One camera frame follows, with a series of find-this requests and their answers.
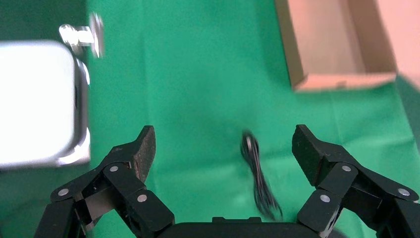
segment green backdrop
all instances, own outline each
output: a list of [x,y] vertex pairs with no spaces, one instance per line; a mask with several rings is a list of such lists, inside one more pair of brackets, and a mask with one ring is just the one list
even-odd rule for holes
[[[420,160],[395,85],[291,91],[272,0],[90,0],[105,25],[105,58],[90,58],[93,166],[155,126],[146,184],[176,222],[258,216],[242,129],[259,139],[262,169],[286,221],[314,190],[291,153],[295,125],[342,144],[364,166],[420,191]],[[372,238],[351,212],[337,229]],[[115,212],[96,237],[132,237]]]

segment brown cardboard box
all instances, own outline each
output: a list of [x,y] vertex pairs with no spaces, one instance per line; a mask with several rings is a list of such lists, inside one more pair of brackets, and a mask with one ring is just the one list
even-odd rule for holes
[[[412,78],[419,72],[419,54],[407,59],[407,35],[401,24],[419,20],[415,11],[404,20],[411,2],[420,10],[418,0],[276,0],[290,81],[296,91],[319,91],[334,88],[374,87],[395,80],[398,69]],[[410,26],[404,34],[418,36]]]

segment cardboard box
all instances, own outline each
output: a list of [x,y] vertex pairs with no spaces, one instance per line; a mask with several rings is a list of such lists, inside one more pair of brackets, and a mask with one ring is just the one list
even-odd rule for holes
[[276,0],[276,8],[294,90],[374,87],[398,72],[420,89],[420,1]]

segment black cable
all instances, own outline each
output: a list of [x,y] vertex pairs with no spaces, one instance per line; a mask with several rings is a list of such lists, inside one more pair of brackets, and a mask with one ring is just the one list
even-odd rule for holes
[[254,175],[254,200],[258,210],[273,221],[282,221],[283,211],[271,193],[261,171],[258,141],[249,131],[242,133],[241,153]]

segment metal screw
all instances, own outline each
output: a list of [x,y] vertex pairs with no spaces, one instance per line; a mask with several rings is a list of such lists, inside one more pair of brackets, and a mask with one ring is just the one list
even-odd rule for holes
[[68,194],[68,189],[67,188],[64,188],[64,189],[62,189],[58,192],[59,196],[64,196],[66,194]]
[[115,171],[117,171],[118,170],[118,166],[112,166],[110,169],[109,169],[109,171],[111,171],[111,172],[115,172]]
[[343,167],[341,167],[344,171],[347,171],[347,172],[350,172],[352,169],[350,168],[350,167],[348,167],[348,166],[343,166]]
[[327,195],[321,195],[321,201],[323,201],[323,202],[330,202],[331,201],[331,199],[327,196]]
[[404,195],[404,196],[410,196],[410,193],[407,190],[403,189],[403,188],[399,188],[398,189],[398,192],[400,194]]
[[147,200],[147,196],[146,195],[144,195],[144,194],[142,194],[142,195],[140,195],[139,197],[137,197],[137,201],[138,202],[144,202],[144,201],[146,201]]
[[82,54],[82,47],[90,46],[95,57],[102,57],[104,53],[103,28],[101,17],[92,13],[89,17],[89,26],[73,27],[64,24],[58,31],[63,42],[69,45],[75,54]]

